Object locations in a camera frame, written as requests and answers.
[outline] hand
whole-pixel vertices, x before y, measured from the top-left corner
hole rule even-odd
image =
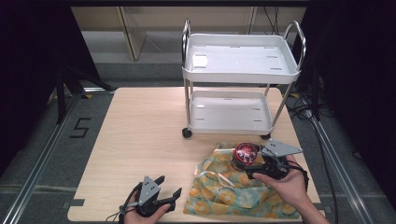
[[[294,161],[293,156],[286,156],[288,161]],[[262,183],[273,188],[279,197],[285,202],[295,207],[302,216],[305,223],[328,224],[329,221],[312,204],[305,190],[303,174],[295,169],[290,169],[289,174],[280,180],[273,179],[268,175],[253,174],[253,177]]]
[[[135,192],[132,197],[130,202],[135,201]],[[169,207],[171,204],[164,204],[161,206],[151,217],[141,217],[137,212],[134,210],[134,207],[128,207],[127,208],[127,213],[125,214],[124,217],[124,223],[125,224],[136,224],[136,223],[144,223],[144,224],[155,224],[157,221],[168,211]]]

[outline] caster wheel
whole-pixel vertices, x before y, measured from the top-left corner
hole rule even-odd
[[[271,134],[268,133],[267,135],[261,135],[262,140],[268,140],[271,138]]]
[[[190,138],[192,136],[192,132],[188,128],[184,128],[182,133],[184,138]]]

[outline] floral cloth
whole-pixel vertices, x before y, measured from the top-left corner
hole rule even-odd
[[[230,164],[232,156],[233,149],[216,149],[197,165],[183,211],[185,214],[271,218],[300,216],[273,189],[260,181],[248,179],[245,172],[235,171]],[[255,162],[262,163],[262,158]]]

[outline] gray floor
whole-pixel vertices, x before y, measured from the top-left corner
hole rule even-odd
[[[84,33],[92,57],[102,80],[114,87],[136,86],[182,86],[181,33],[149,33],[138,61],[132,62],[126,49],[122,33]],[[84,87],[94,87],[83,82]],[[79,99],[55,149],[50,155],[46,169],[40,176],[35,191],[23,210],[19,223],[69,223],[67,204],[71,202],[78,187],[93,144],[100,130],[112,94],[94,94],[90,99]],[[300,105],[298,98],[290,97],[289,107]],[[367,206],[374,223],[396,223],[396,213],[386,196],[376,184],[364,162],[352,155],[355,148],[328,108],[321,110],[321,124],[332,142],[340,160],[346,167],[356,190]],[[8,208],[25,183],[41,151],[50,139],[57,119],[55,99],[37,123],[35,132],[0,179],[0,218],[3,220]],[[80,122],[89,130],[84,138],[73,138],[82,134],[75,130]],[[328,212],[327,218],[334,223],[334,206],[328,177],[320,156],[320,147],[309,121],[293,117],[293,126],[318,189],[322,205]],[[330,177],[334,185],[338,223],[359,223],[350,201],[329,164]]]

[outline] white cart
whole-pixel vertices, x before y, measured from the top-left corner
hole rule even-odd
[[[295,26],[302,40],[295,62],[287,43]],[[187,111],[185,138],[192,133],[257,134],[268,139],[290,90],[300,75],[305,37],[297,21],[279,35],[191,35],[186,20],[182,38],[182,70]],[[195,91],[193,82],[267,84],[261,91]],[[274,118],[266,101],[270,84],[289,84]]]

